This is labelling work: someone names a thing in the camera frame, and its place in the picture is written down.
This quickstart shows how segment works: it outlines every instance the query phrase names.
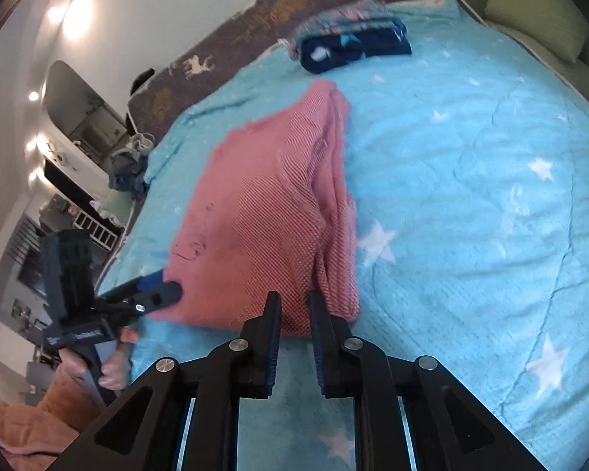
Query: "metal screw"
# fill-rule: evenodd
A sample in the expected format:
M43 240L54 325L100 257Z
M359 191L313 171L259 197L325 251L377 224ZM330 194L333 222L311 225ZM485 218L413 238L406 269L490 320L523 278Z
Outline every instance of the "metal screw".
M174 368L174 361L170 358L162 358L157 361L155 368L157 368L158 372L169 372Z
M345 349L349 349L350 351L359 351L364 345L364 342L359 338L355 338L355 336L351 336L343 342L343 345Z
M245 349L248 349L249 343L244 338L236 338L235 340L231 340L229 342L229 348L232 351L240 352L244 351Z
M418 363L423 370L434 370L438 366L438 361L432 356L421 356Z

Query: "blue blanket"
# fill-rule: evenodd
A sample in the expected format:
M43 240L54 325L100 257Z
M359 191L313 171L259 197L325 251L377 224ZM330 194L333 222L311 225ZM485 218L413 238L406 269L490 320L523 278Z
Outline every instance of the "blue blanket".
M394 5L412 56L325 73L352 105L354 334L437 357L551 471L589 456L589 104L454 0ZM151 190L103 290L162 268L209 152L303 95L286 48L189 108L152 152ZM134 377L230 334L144 321ZM242 401L240 470L354 467L349 401L325 401L311 344L282 341L268 401Z

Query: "bed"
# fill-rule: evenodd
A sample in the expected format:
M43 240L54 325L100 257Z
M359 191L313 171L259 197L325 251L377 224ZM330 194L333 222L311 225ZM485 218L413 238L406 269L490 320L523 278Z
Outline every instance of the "bed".
M589 457L589 104L456 0L391 7L412 56L321 76L352 105L353 333L389 355L437 357L548 470L578 470ZM275 47L186 109L152 152L148 198L101 291L164 267L210 151L314 78ZM232 338L150 320L141 332L134 377ZM320 395L311 343L283 339L273 396L241 402L239 469L353 469L352 426L349 401Z

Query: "folded pink garment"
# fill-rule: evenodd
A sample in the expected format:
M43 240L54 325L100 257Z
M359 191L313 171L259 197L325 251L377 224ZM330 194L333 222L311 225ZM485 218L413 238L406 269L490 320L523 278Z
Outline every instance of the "folded pink garment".
M239 330L282 297L285 335L309 335L307 292L356 318L355 207L347 193L343 131L349 103L316 81L290 108L232 131L212 153L174 240L165 280L183 297L152 314Z

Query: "folded dark blue clothing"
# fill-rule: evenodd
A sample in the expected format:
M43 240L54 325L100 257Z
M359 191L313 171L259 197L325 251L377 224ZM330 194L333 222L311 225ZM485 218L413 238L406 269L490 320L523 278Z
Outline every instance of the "folded dark blue clothing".
M400 36L395 28L310 37L302 42L300 48L302 67L314 74L324 73L369 56L412 53L406 37Z

